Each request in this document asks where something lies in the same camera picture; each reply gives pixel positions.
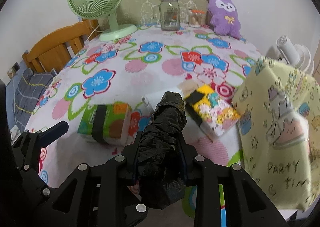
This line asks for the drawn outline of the black plastic bag roll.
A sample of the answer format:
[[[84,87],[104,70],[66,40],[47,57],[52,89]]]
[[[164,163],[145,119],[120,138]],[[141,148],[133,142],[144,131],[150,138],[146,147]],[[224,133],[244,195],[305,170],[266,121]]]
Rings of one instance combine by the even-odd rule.
[[[165,92],[144,129],[138,147],[137,168],[141,201],[163,210],[184,197],[175,145],[187,123],[180,94]]]

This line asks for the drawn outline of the green tissue pack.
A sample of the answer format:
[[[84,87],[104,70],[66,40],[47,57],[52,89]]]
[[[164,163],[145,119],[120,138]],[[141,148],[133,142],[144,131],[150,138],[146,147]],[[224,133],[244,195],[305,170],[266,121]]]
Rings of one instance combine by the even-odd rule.
[[[130,119],[131,109],[127,103],[89,105],[80,121],[78,133],[88,141],[125,146]]]

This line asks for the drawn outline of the yellow cartoon tissue pack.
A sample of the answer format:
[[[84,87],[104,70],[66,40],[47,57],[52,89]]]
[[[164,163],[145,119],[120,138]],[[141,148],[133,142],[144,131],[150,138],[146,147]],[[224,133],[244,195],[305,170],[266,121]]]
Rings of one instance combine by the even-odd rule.
[[[203,85],[184,98],[185,110],[211,140],[225,134],[240,114],[209,85]]]

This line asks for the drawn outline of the beige cloth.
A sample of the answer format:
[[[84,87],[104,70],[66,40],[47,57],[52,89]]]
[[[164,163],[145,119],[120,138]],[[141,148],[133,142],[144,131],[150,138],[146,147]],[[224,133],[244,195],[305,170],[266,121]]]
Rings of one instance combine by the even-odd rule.
[[[177,85],[177,88],[182,91],[183,97],[190,95],[193,91],[197,90],[203,83],[199,83],[193,79],[185,80]]]

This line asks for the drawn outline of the grey plaid cushion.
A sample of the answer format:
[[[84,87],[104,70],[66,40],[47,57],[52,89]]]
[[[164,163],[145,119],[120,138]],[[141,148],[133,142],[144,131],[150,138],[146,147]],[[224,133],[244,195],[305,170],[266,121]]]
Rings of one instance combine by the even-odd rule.
[[[40,98],[57,76],[55,70],[36,73],[26,68],[14,88],[12,109],[15,125],[23,132]]]

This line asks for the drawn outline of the yellow patterned storage box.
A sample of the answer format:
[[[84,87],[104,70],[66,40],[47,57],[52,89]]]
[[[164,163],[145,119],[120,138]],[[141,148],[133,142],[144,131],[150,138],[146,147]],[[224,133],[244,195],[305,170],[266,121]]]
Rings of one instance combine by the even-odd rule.
[[[319,196],[319,84],[260,57],[232,103],[244,167],[274,205],[307,210]]]

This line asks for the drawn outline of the orange wooden chair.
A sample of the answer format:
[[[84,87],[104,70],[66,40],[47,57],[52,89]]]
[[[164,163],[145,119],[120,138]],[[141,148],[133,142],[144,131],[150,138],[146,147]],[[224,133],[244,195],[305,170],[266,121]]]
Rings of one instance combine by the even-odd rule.
[[[99,28],[97,20],[82,20],[57,29],[42,38],[28,53],[24,53],[22,59],[34,72],[59,72],[71,61],[72,55],[84,48],[84,38],[92,39],[99,34],[96,28]]]

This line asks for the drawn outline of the floral tablecloth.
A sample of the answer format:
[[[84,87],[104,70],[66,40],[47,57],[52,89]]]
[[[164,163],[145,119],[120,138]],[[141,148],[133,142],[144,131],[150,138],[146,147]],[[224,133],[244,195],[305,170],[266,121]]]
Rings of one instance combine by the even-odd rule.
[[[231,100],[259,57],[246,39],[186,25],[176,32],[143,25],[119,40],[86,43],[53,79],[27,123],[31,132],[62,120],[69,124],[66,134],[42,149],[40,177],[58,187],[79,164],[100,165],[121,154],[124,146],[88,141],[78,133],[87,106],[127,103],[131,121],[126,143],[131,144],[150,118],[142,96],[193,79]]]

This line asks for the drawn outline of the white standing fan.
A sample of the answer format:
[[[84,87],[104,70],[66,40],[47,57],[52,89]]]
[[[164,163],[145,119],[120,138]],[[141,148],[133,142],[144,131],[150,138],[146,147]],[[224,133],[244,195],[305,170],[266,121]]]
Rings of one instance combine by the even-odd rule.
[[[313,74],[315,65],[309,49],[304,45],[293,44],[287,35],[280,36],[276,40],[276,47],[271,46],[266,56],[298,68],[306,74]]]

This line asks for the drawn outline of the small cotton swab jar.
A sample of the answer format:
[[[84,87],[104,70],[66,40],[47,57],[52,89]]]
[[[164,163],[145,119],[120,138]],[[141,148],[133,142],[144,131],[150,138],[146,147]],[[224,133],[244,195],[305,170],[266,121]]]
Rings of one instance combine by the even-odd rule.
[[[188,24],[192,28],[200,28],[202,25],[202,18],[205,14],[204,11],[190,9],[188,12]]]

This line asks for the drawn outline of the purple plush bunny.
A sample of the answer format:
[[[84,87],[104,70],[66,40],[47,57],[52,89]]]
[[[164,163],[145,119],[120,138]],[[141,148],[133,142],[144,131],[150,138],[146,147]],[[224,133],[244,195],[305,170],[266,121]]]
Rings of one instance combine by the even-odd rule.
[[[209,0],[207,8],[211,15],[210,25],[215,34],[241,38],[238,11],[232,0]]]

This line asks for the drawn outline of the glass jar green lid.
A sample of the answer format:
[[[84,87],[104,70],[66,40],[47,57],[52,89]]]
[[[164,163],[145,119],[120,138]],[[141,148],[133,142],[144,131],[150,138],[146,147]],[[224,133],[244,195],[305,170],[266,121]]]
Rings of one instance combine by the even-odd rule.
[[[179,0],[160,0],[159,14],[161,29],[177,31],[180,28]]]

